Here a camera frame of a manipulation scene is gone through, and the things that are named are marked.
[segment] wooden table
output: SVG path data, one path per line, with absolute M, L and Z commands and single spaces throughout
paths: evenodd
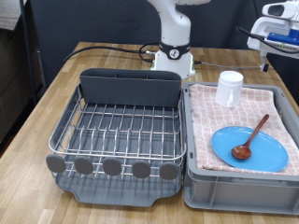
M 77 49 L 103 45 L 79 43 Z M 125 49 L 140 46 L 113 45 Z M 232 49 L 192 49 L 194 59 L 225 65 L 260 65 L 259 52 Z M 112 50 L 83 51 L 70 59 L 55 78 L 30 118 L 0 160 L 1 223 L 299 223 L 297 216 L 267 215 L 191 209 L 184 202 L 183 190 L 170 198 L 159 199 L 150 208 L 78 203 L 70 192 L 55 185 L 45 158 L 50 154 L 48 140 L 62 115 L 79 74 L 90 67 L 149 69 L 137 54 Z M 224 69 L 196 65 L 189 80 L 218 81 Z M 274 69 L 239 69 L 246 83 L 280 86 L 299 114 L 299 108 Z

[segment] plastic container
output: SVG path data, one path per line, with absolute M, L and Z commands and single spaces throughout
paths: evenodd
M 192 208 L 299 214 L 299 176 L 257 175 L 197 169 L 189 87 L 194 84 L 217 86 L 217 83 L 184 84 L 184 117 L 187 130 L 187 167 L 184 179 L 185 202 Z M 299 119 L 282 89 L 276 86 L 244 85 L 274 93 L 282 121 L 299 146 Z

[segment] mug handle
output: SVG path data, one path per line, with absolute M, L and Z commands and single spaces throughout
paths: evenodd
M 233 106 L 233 101 L 234 101 L 234 91 L 230 92 L 230 101 L 227 102 L 227 107 L 232 107 Z

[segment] blue plate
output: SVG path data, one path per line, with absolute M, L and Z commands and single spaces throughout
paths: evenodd
M 289 154 L 278 140 L 267 133 L 258 132 L 250 144 L 252 155 L 247 160 L 233 156 L 232 149 L 245 144 L 253 129 L 241 126 L 226 127 L 212 136 L 212 146 L 216 154 L 226 163 L 240 169 L 278 172 L 286 167 Z

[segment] pink towel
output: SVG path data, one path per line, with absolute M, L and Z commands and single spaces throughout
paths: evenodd
M 202 85 L 190 87 L 197 168 L 254 174 L 299 175 L 298 147 L 275 108 L 273 92 L 244 88 L 240 104 L 228 108 L 216 103 L 216 91 L 216 87 Z M 290 160 L 285 169 L 278 173 L 237 169 L 217 156 L 211 145 L 214 132 L 234 125 L 255 128 L 265 114 L 269 114 L 270 119 L 262 131 L 276 138 L 289 152 Z

